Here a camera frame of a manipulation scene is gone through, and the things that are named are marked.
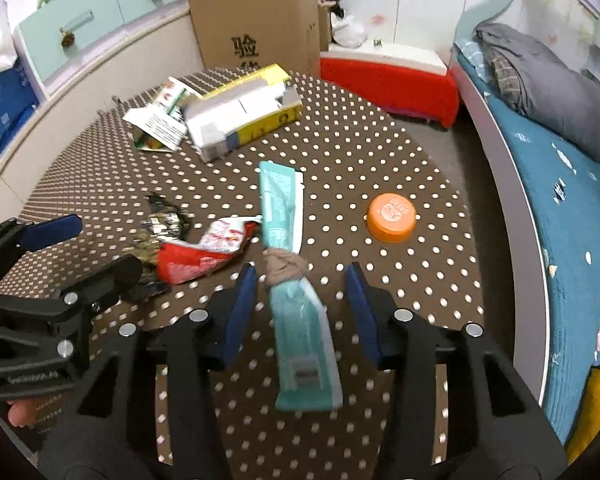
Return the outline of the left hand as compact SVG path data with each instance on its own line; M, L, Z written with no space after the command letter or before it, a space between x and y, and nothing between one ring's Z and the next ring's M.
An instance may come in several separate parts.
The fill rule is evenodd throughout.
M32 427L36 419L36 411L41 401L38 399L8 401L8 421L17 428Z

